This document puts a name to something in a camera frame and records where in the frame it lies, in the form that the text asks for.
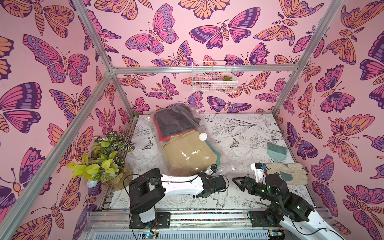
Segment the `clear plastic vacuum bag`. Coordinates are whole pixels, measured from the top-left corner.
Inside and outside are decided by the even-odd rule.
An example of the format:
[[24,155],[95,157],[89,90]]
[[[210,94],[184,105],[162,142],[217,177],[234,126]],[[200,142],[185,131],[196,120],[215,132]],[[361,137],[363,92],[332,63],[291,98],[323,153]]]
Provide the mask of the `clear plastic vacuum bag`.
[[196,108],[175,105],[152,113],[147,120],[155,130],[167,175],[227,175],[235,171],[235,164],[213,138],[207,121]]

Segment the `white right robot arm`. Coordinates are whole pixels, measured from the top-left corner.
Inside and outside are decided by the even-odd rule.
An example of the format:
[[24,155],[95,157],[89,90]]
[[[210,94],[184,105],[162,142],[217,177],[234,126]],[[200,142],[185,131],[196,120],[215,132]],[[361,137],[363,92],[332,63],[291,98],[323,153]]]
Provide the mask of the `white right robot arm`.
[[343,239],[310,203],[289,191],[279,174],[267,175],[261,182],[250,177],[232,181],[241,191],[270,202],[263,211],[248,212],[253,227],[282,227],[300,240]]

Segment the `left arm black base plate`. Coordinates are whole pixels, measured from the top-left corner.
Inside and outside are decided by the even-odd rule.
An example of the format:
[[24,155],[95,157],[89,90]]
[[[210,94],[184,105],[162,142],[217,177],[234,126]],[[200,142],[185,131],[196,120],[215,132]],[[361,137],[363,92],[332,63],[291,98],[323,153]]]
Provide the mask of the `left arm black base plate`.
[[131,215],[130,229],[169,229],[171,223],[170,212],[156,212],[154,220],[143,223],[141,217],[138,214]]

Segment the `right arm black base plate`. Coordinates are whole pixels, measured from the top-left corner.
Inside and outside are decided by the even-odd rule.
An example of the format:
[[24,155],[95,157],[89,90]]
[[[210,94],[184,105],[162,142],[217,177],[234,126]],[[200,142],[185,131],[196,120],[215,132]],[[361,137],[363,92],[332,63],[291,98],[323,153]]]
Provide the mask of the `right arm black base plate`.
[[251,220],[252,227],[279,227],[280,222],[289,215],[269,209],[263,211],[249,211],[248,218]]

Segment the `beige trousers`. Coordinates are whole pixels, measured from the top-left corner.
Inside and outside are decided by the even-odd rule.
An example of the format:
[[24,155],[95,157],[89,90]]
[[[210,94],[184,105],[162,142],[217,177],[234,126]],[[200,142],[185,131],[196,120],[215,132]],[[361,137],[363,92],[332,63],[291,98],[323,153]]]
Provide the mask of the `beige trousers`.
[[216,164],[217,156],[196,130],[172,137],[162,146],[172,176],[186,177]]

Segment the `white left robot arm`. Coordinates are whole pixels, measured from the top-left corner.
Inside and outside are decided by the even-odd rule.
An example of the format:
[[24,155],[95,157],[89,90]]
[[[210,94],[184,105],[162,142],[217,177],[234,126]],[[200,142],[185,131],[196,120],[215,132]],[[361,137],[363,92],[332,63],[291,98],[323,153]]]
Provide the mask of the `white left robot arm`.
[[224,175],[215,176],[215,172],[209,168],[193,176],[175,177],[162,174],[160,169],[151,169],[142,175],[136,174],[128,184],[123,180],[130,198],[130,228],[168,228],[171,213],[156,212],[156,204],[164,197],[182,195],[205,199],[225,192],[230,181]]

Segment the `green trousers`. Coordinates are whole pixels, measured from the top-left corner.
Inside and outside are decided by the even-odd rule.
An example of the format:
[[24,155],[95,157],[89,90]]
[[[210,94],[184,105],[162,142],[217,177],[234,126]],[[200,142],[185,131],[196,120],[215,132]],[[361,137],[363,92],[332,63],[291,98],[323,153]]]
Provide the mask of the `green trousers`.
[[218,152],[208,141],[205,141],[205,143],[209,146],[209,148],[212,150],[212,152],[217,156],[216,165],[219,166],[221,163],[221,153]]

